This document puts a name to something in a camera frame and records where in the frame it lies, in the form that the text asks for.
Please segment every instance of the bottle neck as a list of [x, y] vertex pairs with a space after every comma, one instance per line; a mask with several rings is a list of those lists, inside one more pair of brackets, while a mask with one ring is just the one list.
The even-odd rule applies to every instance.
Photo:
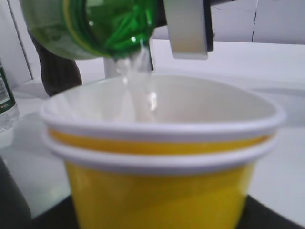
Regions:
[[[67, 1], [70, 4], [67, 15], [72, 27], [71, 32], [78, 39], [78, 43], [82, 47], [85, 46], [91, 54], [117, 60], [128, 58], [141, 47], [149, 46], [149, 38], [155, 27], [154, 0], [145, 0], [147, 5], [142, 5], [137, 12], [133, 12], [134, 7], [130, 4], [118, 7], [110, 3], [96, 5], [95, 0]], [[151, 18], [146, 16], [145, 9], [151, 11]], [[116, 13], [119, 10], [124, 10], [124, 15]], [[137, 13], [142, 14], [142, 17], [135, 18]]]

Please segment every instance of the white wall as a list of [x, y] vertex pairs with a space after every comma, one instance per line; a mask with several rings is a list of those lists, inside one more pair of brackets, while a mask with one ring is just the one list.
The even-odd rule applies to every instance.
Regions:
[[[305, 0], [238, 0], [213, 6], [212, 18], [216, 41], [251, 42], [254, 32], [254, 42], [305, 44]], [[167, 39], [166, 28], [155, 37]]]
[[305, 44], [305, 0], [259, 0], [254, 42]]
[[11, 87], [31, 80], [30, 71], [6, 0], [0, 0], [0, 58]]

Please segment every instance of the clear liquid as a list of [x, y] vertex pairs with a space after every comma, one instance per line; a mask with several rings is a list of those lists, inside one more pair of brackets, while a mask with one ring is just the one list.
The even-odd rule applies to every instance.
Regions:
[[152, 81], [148, 48], [134, 56], [120, 59], [118, 71], [125, 84], [125, 98], [131, 98], [137, 122], [156, 122], [158, 98]]

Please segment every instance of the yellow cup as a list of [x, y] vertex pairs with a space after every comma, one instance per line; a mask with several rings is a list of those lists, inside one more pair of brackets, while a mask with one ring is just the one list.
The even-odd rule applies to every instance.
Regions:
[[[283, 110], [203, 78], [160, 75], [154, 84], [158, 123], [121, 111], [121, 78], [69, 90], [42, 107], [44, 140], [65, 160], [81, 228], [234, 229], [254, 163], [274, 147]], [[116, 120], [122, 113], [125, 120]]]

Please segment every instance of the plastic bottle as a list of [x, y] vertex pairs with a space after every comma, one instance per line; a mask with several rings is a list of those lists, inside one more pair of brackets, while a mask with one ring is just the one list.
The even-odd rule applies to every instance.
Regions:
[[19, 109], [0, 60], [0, 133], [11, 129], [18, 119]]
[[79, 60], [126, 58], [148, 45], [156, 0], [21, 0], [28, 29], [50, 52]]

